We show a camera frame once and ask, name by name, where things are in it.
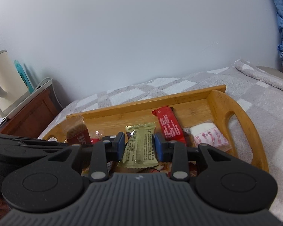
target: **tray handle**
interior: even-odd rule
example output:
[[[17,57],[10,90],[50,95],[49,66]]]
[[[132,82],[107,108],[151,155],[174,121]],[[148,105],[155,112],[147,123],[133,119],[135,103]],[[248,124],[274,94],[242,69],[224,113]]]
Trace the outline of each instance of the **tray handle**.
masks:
[[[227,94],[216,90],[211,91],[207,97],[207,101],[214,116],[214,122],[216,126],[230,142],[232,149],[229,151],[229,153],[235,157],[238,157],[235,144],[228,128],[229,119],[233,115],[236,115],[253,151],[253,159],[251,164],[266,172],[269,172],[267,159],[260,136],[253,122],[241,108],[241,106]]]
[[[58,142],[63,143],[66,140],[66,135],[61,130],[61,123],[62,122],[50,129],[42,139],[49,140],[50,138],[56,138]]]

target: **wooden tray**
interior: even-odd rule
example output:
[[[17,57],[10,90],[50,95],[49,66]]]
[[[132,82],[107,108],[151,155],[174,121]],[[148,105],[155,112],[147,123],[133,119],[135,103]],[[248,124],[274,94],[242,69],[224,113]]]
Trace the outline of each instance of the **wooden tray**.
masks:
[[[242,130],[253,151],[252,165],[268,172],[266,155],[259,134],[245,111],[240,105],[225,94],[226,86],[215,86],[189,92],[183,92],[133,103],[111,106],[80,113],[83,115],[88,130],[102,130],[105,136],[125,132],[128,125],[147,122],[156,123],[156,132],[161,128],[152,110],[162,106],[174,107],[174,114],[182,128],[192,127],[207,120],[212,120],[223,135],[229,140],[232,149],[229,154],[238,157],[232,136],[228,129],[228,121],[236,115]],[[44,139],[55,137],[64,142],[65,134],[60,124],[51,129]]]

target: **bed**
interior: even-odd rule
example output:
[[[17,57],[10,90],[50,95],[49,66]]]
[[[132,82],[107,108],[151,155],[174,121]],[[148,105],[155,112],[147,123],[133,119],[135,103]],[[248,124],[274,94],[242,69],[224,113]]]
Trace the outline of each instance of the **bed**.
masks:
[[[262,140],[269,172],[278,183],[278,194],[270,211],[283,220],[283,80],[238,60],[234,66],[197,72],[183,78],[157,78],[138,85],[93,94],[70,103],[42,132],[40,138],[66,115],[179,92],[225,84],[226,93],[246,111]],[[235,116],[229,129],[239,157],[252,159],[251,148]]]

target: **red snack wrapper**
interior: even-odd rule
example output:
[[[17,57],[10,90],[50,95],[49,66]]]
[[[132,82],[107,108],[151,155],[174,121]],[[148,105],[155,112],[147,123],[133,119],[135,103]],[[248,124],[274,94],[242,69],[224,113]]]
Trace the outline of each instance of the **red snack wrapper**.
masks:
[[[86,128],[84,131],[81,131],[77,135],[67,138],[67,141],[69,144],[81,144],[81,145],[86,145],[89,144],[90,141],[88,129]]]
[[[169,106],[154,110],[152,111],[152,114],[157,116],[161,131],[164,134],[166,140],[177,140],[186,144],[183,130]]]

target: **electric kettle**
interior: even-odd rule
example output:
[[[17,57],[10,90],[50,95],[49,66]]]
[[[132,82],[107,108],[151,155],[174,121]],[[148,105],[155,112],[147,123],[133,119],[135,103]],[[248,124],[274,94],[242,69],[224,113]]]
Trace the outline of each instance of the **electric kettle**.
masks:
[[[7,116],[29,95],[29,90],[8,57],[8,52],[0,51],[0,109],[3,115]]]

